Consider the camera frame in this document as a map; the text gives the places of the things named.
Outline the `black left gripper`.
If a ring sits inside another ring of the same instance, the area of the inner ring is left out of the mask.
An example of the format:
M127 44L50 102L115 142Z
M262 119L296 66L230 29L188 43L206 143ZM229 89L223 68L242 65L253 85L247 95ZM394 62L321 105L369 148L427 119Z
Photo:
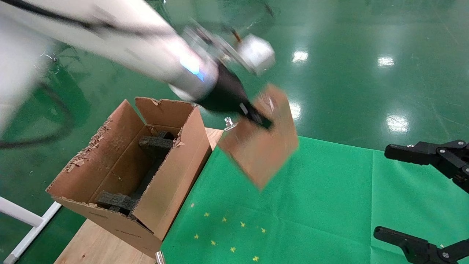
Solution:
M272 126L271 120L251 104L236 74L225 65L217 65L217 70L215 85L207 95L197 100L197 104L209 111L238 113L258 127L269 130Z

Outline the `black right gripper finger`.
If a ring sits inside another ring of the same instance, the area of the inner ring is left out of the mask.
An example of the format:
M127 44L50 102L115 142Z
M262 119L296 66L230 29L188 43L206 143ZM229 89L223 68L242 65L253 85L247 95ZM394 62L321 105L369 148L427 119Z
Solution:
M415 145L388 145L385 157L391 160L419 165L431 165L469 192L469 144L455 140L444 144L418 142Z
M468 239L438 248L425 239L385 227L376 227L373 236L382 242L399 247L411 264L457 264L469 255Z

